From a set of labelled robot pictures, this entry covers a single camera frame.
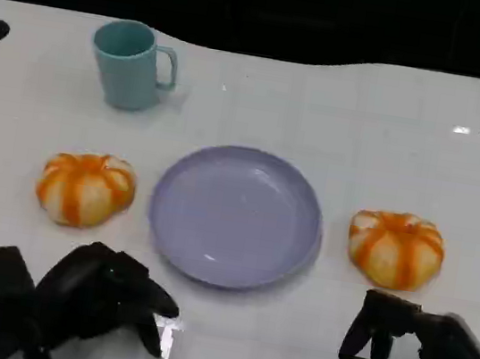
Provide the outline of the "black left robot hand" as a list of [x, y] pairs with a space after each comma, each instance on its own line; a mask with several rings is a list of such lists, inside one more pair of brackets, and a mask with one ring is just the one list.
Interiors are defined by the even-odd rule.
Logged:
[[155, 318], [175, 319], [180, 314], [145, 265], [99, 241], [74, 248], [48, 271], [35, 293], [34, 314], [49, 350], [73, 338], [87, 340], [129, 327], [159, 359]]

